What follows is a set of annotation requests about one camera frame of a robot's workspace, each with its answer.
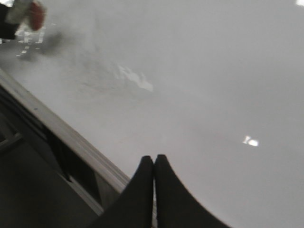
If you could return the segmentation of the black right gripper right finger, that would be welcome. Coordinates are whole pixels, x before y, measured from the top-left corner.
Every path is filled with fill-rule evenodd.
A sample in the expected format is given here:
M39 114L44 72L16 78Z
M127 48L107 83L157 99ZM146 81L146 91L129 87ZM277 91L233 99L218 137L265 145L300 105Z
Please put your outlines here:
M159 228L229 227L192 196L164 154L157 155L154 178Z

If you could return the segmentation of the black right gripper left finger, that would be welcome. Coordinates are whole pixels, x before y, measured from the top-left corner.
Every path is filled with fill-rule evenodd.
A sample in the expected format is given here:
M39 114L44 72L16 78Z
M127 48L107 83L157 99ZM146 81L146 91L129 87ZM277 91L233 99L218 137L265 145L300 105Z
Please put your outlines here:
M150 228L153 209L153 161L143 156L118 199L90 228Z

